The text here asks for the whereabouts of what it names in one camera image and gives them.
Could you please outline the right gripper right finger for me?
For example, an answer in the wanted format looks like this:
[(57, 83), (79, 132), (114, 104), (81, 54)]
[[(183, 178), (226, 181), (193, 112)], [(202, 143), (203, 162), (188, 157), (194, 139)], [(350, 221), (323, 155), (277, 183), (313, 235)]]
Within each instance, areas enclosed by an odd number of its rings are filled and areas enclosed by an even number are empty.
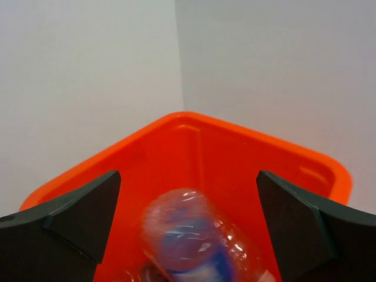
[(256, 183), (282, 281), (375, 281), (375, 215), (268, 171)]

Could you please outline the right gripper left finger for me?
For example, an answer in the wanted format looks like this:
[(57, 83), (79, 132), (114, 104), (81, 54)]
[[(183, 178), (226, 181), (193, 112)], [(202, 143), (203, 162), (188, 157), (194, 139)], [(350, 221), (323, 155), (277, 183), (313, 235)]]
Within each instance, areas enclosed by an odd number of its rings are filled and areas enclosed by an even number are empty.
[(93, 281), (108, 242), (121, 176), (1, 217), (1, 281)]

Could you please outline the clear bottle blue label blue cap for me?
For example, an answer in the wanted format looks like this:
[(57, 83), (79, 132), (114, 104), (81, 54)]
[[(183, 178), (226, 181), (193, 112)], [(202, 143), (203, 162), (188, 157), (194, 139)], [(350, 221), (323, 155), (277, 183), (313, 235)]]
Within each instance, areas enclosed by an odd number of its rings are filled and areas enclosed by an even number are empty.
[(161, 194), (146, 208), (147, 254), (172, 281), (261, 281), (259, 251), (197, 190)]

